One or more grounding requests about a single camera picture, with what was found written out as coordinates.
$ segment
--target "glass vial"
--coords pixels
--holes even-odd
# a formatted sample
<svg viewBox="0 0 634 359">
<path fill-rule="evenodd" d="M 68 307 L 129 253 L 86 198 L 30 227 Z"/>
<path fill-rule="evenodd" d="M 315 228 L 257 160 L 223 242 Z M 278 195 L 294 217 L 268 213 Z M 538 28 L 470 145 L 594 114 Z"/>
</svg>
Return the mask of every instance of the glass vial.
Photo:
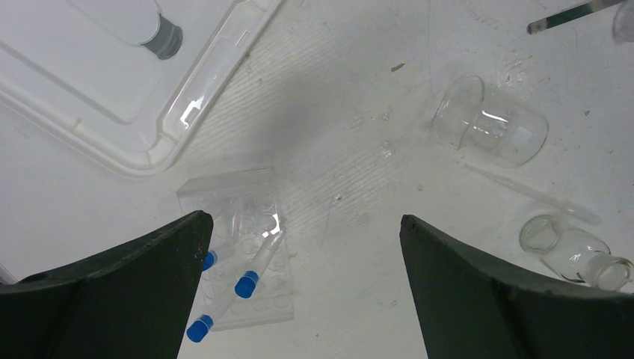
<svg viewBox="0 0 634 359">
<path fill-rule="evenodd" d="M 539 215 L 520 232 L 520 245 L 537 254 L 559 277 L 605 290 L 619 290 L 630 281 L 634 265 L 610 254 L 608 245 L 595 235 L 566 221 Z"/>
</svg>

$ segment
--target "test tube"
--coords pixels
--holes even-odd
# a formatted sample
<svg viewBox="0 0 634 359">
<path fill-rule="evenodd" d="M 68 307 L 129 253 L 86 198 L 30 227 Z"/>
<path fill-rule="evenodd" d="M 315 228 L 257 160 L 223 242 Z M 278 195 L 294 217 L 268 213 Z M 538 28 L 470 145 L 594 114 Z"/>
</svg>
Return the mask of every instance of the test tube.
<svg viewBox="0 0 634 359">
<path fill-rule="evenodd" d="M 236 299 L 236 293 L 229 286 L 206 308 L 205 313 L 187 328 L 187 338 L 195 343 L 200 343 L 214 326 L 214 321 L 220 318 L 231 307 Z"/>
<path fill-rule="evenodd" d="M 275 252 L 282 243 L 282 233 L 272 234 L 266 237 L 262 247 L 259 248 L 255 257 L 251 260 L 247 266 L 247 270 L 236 284 L 236 295 L 240 298 L 251 298 L 253 292 L 256 290 L 258 280 L 268 267 L 268 264 L 273 259 Z"/>
<path fill-rule="evenodd" d="M 215 266 L 221 260 L 225 260 L 233 255 L 233 245 L 231 243 L 224 243 L 222 245 L 211 247 L 207 251 L 205 261 L 203 262 L 203 270 L 206 271 Z"/>
</svg>

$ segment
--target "pipette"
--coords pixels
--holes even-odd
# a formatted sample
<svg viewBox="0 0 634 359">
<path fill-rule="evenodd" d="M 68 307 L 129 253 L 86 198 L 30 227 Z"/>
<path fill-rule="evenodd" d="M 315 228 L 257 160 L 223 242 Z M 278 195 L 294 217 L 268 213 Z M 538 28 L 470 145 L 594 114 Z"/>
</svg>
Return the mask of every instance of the pipette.
<svg viewBox="0 0 634 359">
<path fill-rule="evenodd" d="M 557 198 L 539 192 L 536 189 L 528 187 L 527 185 L 523 185 L 522 183 L 516 182 L 510 178 L 506 178 L 498 174 L 492 174 L 489 171 L 481 170 L 469 164 L 464 164 L 464 167 L 470 169 L 471 171 L 477 172 L 478 174 L 481 174 L 482 176 L 487 177 L 489 180 L 503 185 L 508 189 L 542 202 L 543 204 L 551 206 L 552 208 L 558 209 L 563 213 L 577 218 L 587 224 L 590 224 L 592 226 L 597 226 L 601 224 L 601 217 L 595 215 L 590 209 L 587 209 L 576 203 L 572 203 L 567 200 L 558 200 Z"/>
</svg>

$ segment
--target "plastic box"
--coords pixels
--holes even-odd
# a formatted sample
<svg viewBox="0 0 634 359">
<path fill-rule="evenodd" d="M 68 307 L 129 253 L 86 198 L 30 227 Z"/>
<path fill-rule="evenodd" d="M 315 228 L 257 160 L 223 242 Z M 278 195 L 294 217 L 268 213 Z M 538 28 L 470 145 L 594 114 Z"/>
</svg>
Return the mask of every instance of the plastic box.
<svg viewBox="0 0 634 359">
<path fill-rule="evenodd" d="M 8 1 L 0 102 L 119 174 L 156 174 L 172 165 L 281 1 Z M 178 51 L 163 60 L 148 43 L 134 44 L 152 35 L 140 27 L 159 14 L 182 29 Z"/>
<path fill-rule="evenodd" d="M 16 278 L 9 273 L 9 271 L 0 264 L 0 285 L 2 284 L 15 284 Z"/>
<path fill-rule="evenodd" d="M 196 308 L 208 306 L 225 289 L 233 288 L 244 268 L 264 242 L 261 232 L 270 229 L 271 218 L 277 215 L 283 228 L 283 217 L 277 207 L 273 187 L 273 171 L 260 170 L 189 180 L 177 192 L 183 213 L 202 209 L 214 218 L 210 247 L 226 243 L 235 245 L 233 257 L 222 260 L 200 279 Z M 289 253 L 282 242 L 253 297 L 237 298 L 229 310 L 214 321 L 212 331 L 283 322 L 294 318 L 293 282 Z"/>
</svg>

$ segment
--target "blue tube cap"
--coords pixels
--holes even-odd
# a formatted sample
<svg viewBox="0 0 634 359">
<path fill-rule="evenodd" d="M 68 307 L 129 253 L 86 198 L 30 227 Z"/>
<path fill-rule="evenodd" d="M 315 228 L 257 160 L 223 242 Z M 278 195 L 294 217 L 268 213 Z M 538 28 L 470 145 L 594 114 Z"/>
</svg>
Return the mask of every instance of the blue tube cap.
<svg viewBox="0 0 634 359">
<path fill-rule="evenodd" d="M 213 326 L 214 321 L 212 317 L 202 315 L 187 329 L 187 338 L 194 343 L 200 343 Z"/>
<path fill-rule="evenodd" d="M 249 299 L 256 290 L 259 275 L 254 271 L 246 271 L 242 278 L 238 280 L 235 290 L 236 295 L 240 298 Z"/>
<path fill-rule="evenodd" d="M 203 270 L 206 271 L 207 269 L 210 269 L 214 266 L 214 264 L 216 264 L 217 261 L 218 255 L 216 254 L 216 252 L 207 252 L 207 255 L 205 256 L 205 262 L 203 262 Z"/>
</svg>

